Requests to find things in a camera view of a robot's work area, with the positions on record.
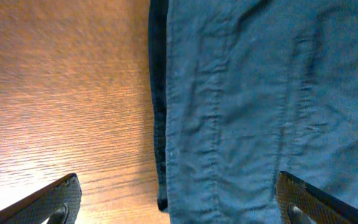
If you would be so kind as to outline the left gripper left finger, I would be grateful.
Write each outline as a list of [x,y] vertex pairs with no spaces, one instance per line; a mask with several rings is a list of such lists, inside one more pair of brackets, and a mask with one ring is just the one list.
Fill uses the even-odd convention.
[[0,224],[74,224],[82,191],[78,176],[67,174],[22,200],[0,210]]

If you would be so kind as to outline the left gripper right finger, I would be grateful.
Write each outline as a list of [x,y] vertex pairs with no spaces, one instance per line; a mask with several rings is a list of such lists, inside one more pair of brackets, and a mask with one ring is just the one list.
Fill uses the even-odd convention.
[[358,224],[357,208],[286,171],[278,175],[275,198],[286,224]]

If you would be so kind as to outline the navy blue shorts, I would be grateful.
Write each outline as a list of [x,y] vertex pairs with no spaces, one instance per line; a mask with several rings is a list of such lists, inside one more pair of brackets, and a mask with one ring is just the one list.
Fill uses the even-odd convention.
[[358,208],[358,0],[152,0],[158,208],[280,223],[287,171]]

